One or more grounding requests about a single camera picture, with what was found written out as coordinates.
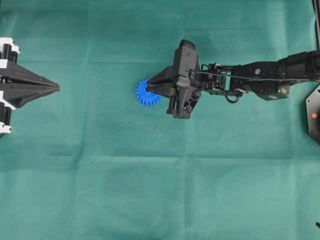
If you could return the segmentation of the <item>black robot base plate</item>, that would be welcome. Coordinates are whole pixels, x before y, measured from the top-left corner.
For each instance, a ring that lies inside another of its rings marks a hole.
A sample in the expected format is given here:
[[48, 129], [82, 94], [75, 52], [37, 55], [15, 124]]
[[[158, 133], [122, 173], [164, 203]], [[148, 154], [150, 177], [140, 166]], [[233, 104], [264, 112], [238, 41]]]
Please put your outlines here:
[[320, 144], [320, 86], [318, 85], [305, 100], [309, 136]]

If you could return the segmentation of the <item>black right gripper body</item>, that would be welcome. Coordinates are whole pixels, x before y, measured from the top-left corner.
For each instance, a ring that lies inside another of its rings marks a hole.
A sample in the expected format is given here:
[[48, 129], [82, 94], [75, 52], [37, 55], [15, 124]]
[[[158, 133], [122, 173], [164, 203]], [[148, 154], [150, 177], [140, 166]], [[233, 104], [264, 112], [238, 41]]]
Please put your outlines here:
[[199, 80], [199, 56], [194, 43], [181, 40], [175, 50], [170, 78], [176, 88], [174, 95], [174, 109], [169, 110], [176, 119], [189, 119], [201, 97], [201, 90], [193, 86]]

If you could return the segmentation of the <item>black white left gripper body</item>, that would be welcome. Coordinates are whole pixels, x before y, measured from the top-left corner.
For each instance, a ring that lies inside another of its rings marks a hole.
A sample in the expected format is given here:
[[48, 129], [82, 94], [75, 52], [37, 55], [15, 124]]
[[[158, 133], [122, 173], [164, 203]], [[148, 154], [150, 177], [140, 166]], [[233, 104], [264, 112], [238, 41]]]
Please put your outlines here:
[[[20, 48], [15, 45], [15, 42], [10, 37], [0, 38], [0, 70], [3, 71], [8, 67], [8, 62], [16, 63], [20, 54]], [[2, 73], [0, 74], [0, 137], [5, 134], [10, 134], [12, 128], [11, 113], [16, 108], [5, 100], [5, 91], [2, 89], [4, 84], [9, 83], [9, 79]]]

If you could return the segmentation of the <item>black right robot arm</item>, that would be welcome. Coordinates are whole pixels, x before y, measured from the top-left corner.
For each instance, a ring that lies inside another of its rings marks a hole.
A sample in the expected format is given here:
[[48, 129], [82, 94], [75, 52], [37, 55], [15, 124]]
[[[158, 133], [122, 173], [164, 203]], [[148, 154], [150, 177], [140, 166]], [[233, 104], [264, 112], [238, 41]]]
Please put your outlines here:
[[183, 39], [173, 64], [148, 80], [146, 91], [169, 99], [167, 114], [189, 119], [202, 92], [223, 96], [230, 104], [249, 92], [272, 101], [288, 98], [293, 85], [319, 80], [318, 50], [245, 65], [199, 64], [195, 44]]

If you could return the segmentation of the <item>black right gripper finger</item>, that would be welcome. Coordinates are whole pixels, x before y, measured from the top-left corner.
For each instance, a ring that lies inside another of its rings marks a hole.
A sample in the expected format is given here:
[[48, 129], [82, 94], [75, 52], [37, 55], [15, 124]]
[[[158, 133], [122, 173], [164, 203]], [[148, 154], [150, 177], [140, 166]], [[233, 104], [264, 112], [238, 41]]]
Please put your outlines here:
[[177, 82], [177, 68], [173, 65], [166, 67], [161, 72], [153, 76], [148, 83], [149, 84], [164, 84]]
[[177, 90], [172, 83], [161, 83], [156, 85], [148, 85], [147, 91], [157, 95], [161, 95], [165, 98], [170, 98], [171, 96], [176, 95]]

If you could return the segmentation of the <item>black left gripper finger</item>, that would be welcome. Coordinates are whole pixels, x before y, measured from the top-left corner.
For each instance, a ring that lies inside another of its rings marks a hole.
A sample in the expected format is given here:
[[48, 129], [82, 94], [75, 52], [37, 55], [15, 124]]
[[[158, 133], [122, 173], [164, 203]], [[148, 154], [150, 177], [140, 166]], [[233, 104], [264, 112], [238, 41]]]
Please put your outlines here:
[[12, 61], [3, 61], [3, 77], [14, 83], [25, 83], [59, 88], [60, 86]]
[[60, 87], [56, 88], [35, 84], [4, 83], [3, 99], [15, 108], [21, 108], [28, 102], [59, 91]]

